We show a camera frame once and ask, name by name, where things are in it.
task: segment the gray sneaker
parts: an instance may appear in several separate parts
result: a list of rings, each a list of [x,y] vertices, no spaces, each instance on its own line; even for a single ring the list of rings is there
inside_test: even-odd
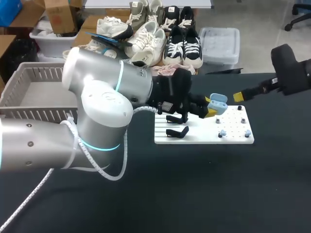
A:
[[[152,0],[148,8],[147,21],[155,21],[158,25],[162,25],[163,20],[163,3],[161,0]]]
[[[140,0],[130,2],[131,15],[127,24],[131,25],[134,31],[137,31],[146,22],[148,12],[148,1]]]

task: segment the pink cloth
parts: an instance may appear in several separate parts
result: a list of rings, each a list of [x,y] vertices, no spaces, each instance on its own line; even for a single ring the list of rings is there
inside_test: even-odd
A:
[[[180,64],[174,65],[167,65],[162,67],[152,67],[152,74],[153,75],[163,75],[163,76],[171,76],[177,70],[177,68],[186,69],[191,72],[191,74],[195,74],[195,70],[193,65],[190,66],[183,66]]]

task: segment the plastic storage bin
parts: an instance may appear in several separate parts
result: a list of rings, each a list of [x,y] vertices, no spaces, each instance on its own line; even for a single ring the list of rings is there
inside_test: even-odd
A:
[[[200,31],[203,61],[213,71],[230,69],[239,61],[240,31],[235,28],[202,28]]]
[[[73,41],[77,36],[73,37],[43,37],[37,36],[40,30],[33,29],[29,37],[34,39],[41,52],[46,57],[63,57],[63,51],[70,50]]]
[[[0,0],[0,26],[10,26],[21,9],[20,0]]]
[[[62,63],[22,63],[0,98],[6,118],[60,123],[66,113],[77,119],[75,95],[62,86]]]

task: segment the cable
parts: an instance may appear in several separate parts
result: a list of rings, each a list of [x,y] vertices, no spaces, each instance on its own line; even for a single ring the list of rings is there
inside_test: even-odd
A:
[[[37,187],[29,194],[29,196],[23,201],[23,203],[14,211],[14,213],[6,220],[6,222],[0,227],[0,233],[12,222],[12,220],[19,214],[19,212],[26,206],[30,199],[38,192],[38,190],[44,185],[47,179],[50,177],[54,168],[51,168]]]
[[[153,113],[158,113],[158,110],[156,108],[154,108],[154,107],[143,106],[143,107],[139,107],[139,108],[135,109],[133,111],[133,114],[138,113],[140,111],[150,111],[150,112],[153,112]],[[67,120],[64,120],[61,123],[62,124],[66,124],[68,126],[68,128],[70,129],[70,131],[72,132],[73,135],[75,135],[77,133],[76,132],[77,128],[75,127],[75,124],[73,123],[73,121],[69,122]],[[81,150],[83,151],[83,153],[85,154],[87,159],[89,160],[89,162],[98,171],[98,173],[100,173],[102,176],[104,176],[108,180],[117,181],[117,180],[122,178],[122,176],[124,175],[125,170],[126,170],[127,151],[128,151],[128,148],[127,148],[127,131],[125,132],[123,138],[124,138],[123,165],[122,165],[121,172],[120,172],[120,174],[118,176],[110,176],[109,174],[107,174],[106,172],[103,171],[103,169],[95,162],[95,160],[93,159],[91,154],[88,152],[88,149],[85,147],[85,145],[82,142],[82,140],[80,139],[80,137],[78,137],[78,144],[81,147]]]
[[[137,109],[135,109],[133,111],[133,114],[138,113],[140,111],[150,111],[153,113],[158,113],[158,110],[154,107],[148,107],[148,106],[143,106],[143,107],[139,107]],[[84,152],[84,154],[86,155],[87,159],[91,162],[91,164],[93,165],[93,167],[105,178],[111,180],[111,181],[117,181],[119,179],[122,178],[122,176],[124,175],[125,169],[126,169],[126,164],[127,164],[127,151],[128,151],[128,147],[127,147],[127,131],[124,134],[124,154],[123,154],[123,165],[122,165],[122,169],[121,172],[118,176],[110,176],[108,175],[106,172],[103,171],[103,169],[98,166],[98,164],[95,162],[95,160],[93,159],[93,157],[90,155],[90,153],[88,152],[87,148],[84,146],[83,142],[81,141],[81,139],[79,137],[77,137],[77,127],[74,124],[73,120],[71,118],[68,118],[68,120],[64,120],[61,122],[61,124],[66,124],[68,126],[68,128],[70,129],[70,131],[72,132],[73,136],[74,136],[74,152],[72,152],[69,161],[67,162],[67,165],[72,162],[74,156],[75,156],[75,148],[76,148],[76,138],[78,138],[78,144],[81,147],[82,151]],[[52,174],[52,172],[54,171],[54,168],[51,168],[48,173],[45,175],[45,177],[41,180],[41,182],[37,185],[37,187],[29,194],[29,196],[23,201],[23,203],[14,211],[14,213],[6,220],[6,222],[0,227],[0,233],[3,232],[3,230],[13,221],[13,219],[20,213],[20,211],[26,206],[26,204],[30,201],[30,199],[38,192],[38,190],[43,186],[43,184],[47,181],[47,179],[50,177],[50,175]]]

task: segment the gray plastic basket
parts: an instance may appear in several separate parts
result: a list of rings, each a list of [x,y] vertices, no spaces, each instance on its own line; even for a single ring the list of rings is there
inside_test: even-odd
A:
[[[75,95],[62,87],[63,63],[21,63],[0,98],[6,118],[59,123],[66,113],[77,119]]]

